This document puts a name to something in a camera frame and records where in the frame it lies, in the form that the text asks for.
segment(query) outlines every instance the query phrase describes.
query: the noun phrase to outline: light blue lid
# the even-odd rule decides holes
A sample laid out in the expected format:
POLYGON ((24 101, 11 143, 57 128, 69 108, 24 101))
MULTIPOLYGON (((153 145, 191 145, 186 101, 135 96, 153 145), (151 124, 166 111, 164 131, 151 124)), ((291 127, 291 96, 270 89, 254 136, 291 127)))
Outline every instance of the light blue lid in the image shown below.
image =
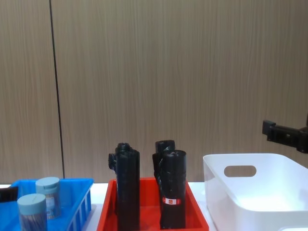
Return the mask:
POLYGON ((17 200, 21 215, 34 215, 46 212, 46 196, 43 194, 28 194, 17 200))
POLYGON ((35 182, 37 193, 44 195, 57 193, 60 189, 60 180, 57 177, 46 177, 35 182))

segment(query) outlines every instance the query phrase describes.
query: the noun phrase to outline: white table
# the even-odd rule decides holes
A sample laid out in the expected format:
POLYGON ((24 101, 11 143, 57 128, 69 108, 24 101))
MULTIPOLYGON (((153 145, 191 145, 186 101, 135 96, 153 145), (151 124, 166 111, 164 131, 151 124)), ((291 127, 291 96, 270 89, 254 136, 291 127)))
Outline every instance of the white table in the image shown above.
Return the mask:
MULTIPOLYGON (((9 186, 10 185, 0 185, 0 188, 7 188, 9 186)), ((205 217, 210 227, 210 231, 217 231, 205 204, 204 182, 190 182, 189 186, 203 213, 203 216, 205 217)), ((87 222, 85 223, 82 229, 83 231, 94 231, 97 229, 107 192, 107 187, 108 187, 107 183, 92 185, 91 187, 92 210, 91 213, 89 214, 87 222)))

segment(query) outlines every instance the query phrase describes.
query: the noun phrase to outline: white plastic bin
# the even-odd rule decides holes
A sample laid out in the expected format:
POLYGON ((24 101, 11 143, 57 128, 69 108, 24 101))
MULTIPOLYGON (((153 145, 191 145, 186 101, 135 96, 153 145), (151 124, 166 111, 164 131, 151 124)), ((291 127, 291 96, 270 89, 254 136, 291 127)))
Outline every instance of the white plastic bin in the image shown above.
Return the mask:
POLYGON ((206 203, 218 231, 308 228, 305 167, 279 154, 212 154, 203 162, 206 203), (257 171, 251 177, 227 177, 229 166, 257 171))
POLYGON ((289 229, 283 229, 281 231, 308 231, 308 228, 289 228, 289 229))

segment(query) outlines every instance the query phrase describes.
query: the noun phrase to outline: wooden wall panel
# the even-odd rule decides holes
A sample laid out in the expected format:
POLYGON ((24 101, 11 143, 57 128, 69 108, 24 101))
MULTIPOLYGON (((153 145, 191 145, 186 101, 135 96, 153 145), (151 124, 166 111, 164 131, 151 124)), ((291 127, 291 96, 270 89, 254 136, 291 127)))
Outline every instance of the wooden wall panel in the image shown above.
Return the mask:
POLYGON ((152 176, 154 142, 175 139, 188 180, 202 156, 274 152, 262 120, 303 127, 308 112, 306 0, 52 0, 65 173, 115 177, 127 141, 152 176))
POLYGON ((63 177, 48 0, 0 1, 0 183, 63 177))

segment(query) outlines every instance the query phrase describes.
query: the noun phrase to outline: blue basket slat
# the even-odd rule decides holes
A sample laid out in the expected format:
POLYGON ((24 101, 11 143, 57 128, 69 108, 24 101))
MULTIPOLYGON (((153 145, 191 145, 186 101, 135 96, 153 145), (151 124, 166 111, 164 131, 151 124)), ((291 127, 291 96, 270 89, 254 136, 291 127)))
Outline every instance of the blue basket slat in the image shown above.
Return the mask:
MULTIPOLYGON (((18 198, 35 193, 36 180, 18 180, 18 198)), ((48 231, 80 231, 91 211, 92 179, 60 180, 61 216, 48 220, 48 231)), ((0 203, 0 231, 20 231, 17 202, 0 203)))

